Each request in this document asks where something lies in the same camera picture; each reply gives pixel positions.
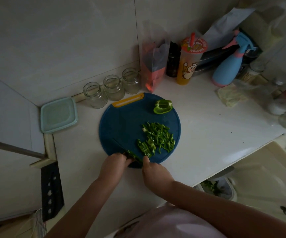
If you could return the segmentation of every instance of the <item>empty glass jar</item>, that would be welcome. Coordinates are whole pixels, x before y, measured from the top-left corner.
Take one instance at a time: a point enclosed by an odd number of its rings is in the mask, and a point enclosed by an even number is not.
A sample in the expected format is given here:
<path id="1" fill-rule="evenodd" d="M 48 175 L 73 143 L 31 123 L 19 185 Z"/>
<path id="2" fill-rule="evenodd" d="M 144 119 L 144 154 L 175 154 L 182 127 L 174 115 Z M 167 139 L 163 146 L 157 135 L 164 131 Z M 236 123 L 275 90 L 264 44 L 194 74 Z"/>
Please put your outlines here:
<path id="1" fill-rule="evenodd" d="M 135 68 L 127 68 L 122 72 L 124 89 L 128 94 L 137 94 L 141 90 L 141 76 Z"/>
<path id="2" fill-rule="evenodd" d="M 83 88 L 83 93 L 93 108 L 102 108 L 108 102 L 105 91 L 97 82 L 87 83 Z"/>
<path id="3" fill-rule="evenodd" d="M 110 100 L 119 101 L 123 99 L 125 91 L 121 79 L 117 75 L 106 76 L 103 85 Z"/>

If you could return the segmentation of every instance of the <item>blue spray bottle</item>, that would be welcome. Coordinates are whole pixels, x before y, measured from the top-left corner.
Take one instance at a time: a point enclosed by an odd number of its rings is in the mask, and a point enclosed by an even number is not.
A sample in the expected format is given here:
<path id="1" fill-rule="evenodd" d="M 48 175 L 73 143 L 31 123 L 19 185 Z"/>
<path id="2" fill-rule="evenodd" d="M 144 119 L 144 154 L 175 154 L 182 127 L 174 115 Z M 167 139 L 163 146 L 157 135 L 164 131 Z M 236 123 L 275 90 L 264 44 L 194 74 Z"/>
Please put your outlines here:
<path id="1" fill-rule="evenodd" d="M 212 82 L 218 87 L 225 87 L 231 84 L 235 79 L 242 63 L 242 57 L 246 50 L 256 50 L 257 48 L 253 46 L 251 40 L 244 35 L 242 32 L 237 32 L 234 39 L 225 46 L 223 49 L 228 48 L 232 45 L 239 45 L 240 48 L 237 49 L 234 54 L 230 55 L 225 59 L 216 69 L 213 74 Z"/>

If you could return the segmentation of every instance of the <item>cartoon print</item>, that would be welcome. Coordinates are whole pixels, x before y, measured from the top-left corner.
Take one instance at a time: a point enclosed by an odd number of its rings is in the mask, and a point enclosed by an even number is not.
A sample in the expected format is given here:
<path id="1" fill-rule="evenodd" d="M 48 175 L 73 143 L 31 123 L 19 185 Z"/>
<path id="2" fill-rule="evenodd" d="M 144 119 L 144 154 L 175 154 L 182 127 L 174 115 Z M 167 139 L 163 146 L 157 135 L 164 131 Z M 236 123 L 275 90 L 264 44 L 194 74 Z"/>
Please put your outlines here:
<path id="1" fill-rule="evenodd" d="M 184 63 L 184 69 L 183 69 L 183 78 L 190 79 L 197 67 L 197 63 L 193 63 L 192 66 L 187 67 L 187 63 Z"/>

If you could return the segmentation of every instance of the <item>white countertop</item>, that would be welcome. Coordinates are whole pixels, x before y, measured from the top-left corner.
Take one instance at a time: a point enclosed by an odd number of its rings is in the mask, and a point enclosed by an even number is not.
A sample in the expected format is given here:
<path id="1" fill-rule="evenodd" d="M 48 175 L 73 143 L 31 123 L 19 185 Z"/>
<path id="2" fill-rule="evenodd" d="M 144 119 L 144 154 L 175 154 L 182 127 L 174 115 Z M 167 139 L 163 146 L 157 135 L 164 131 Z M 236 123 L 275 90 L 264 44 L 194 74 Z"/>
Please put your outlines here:
<path id="1" fill-rule="evenodd" d="M 193 77 L 186 86 L 166 78 L 154 92 L 172 100 L 181 120 L 181 138 L 164 165 L 173 177 L 193 186 L 225 169 L 237 160 L 267 144 L 286 130 L 271 126 L 266 114 L 248 100 L 234 108 L 221 103 L 210 80 L 210 73 Z M 97 178 L 106 158 L 98 125 L 108 107 L 94 109 L 87 101 L 77 103 L 76 126 L 54 134 L 65 207 L 68 210 Z M 128 168 L 102 208 L 89 237 L 103 237 L 164 200 L 143 184 L 140 169 Z"/>

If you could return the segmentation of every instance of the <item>cutting board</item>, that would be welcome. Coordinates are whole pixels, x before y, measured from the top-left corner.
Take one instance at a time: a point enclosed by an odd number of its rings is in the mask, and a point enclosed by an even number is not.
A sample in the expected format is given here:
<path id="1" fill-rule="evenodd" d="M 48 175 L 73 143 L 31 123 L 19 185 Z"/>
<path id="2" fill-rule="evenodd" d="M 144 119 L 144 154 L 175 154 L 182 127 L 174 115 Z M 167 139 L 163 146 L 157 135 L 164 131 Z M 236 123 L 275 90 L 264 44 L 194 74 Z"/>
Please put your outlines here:
<path id="1" fill-rule="evenodd" d="M 140 93 L 110 104 L 103 113 L 99 125 L 99 138 L 104 151 L 108 155 L 112 155 L 117 152 L 123 153 L 126 149 L 142 159 L 143 154 L 137 147 L 137 139 L 142 142 L 147 140 L 146 134 L 142 130 L 142 124 L 157 122 L 170 128 L 169 132 L 173 134 L 176 143 L 170 153 L 161 148 L 161 154 L 159 154 L 157 147 L 155 155 L 150 158 L 150 161 L 160 164 L 166 160 L 178 145 L 181 136 L 181 122 L 174 108 L 161 115 L 153 112 L 156 101 L 161 99 L 163 98 L 155 94 Z M 133 162 L 129 167 L 141 168 L 141 165 L 138 162 Z"/>

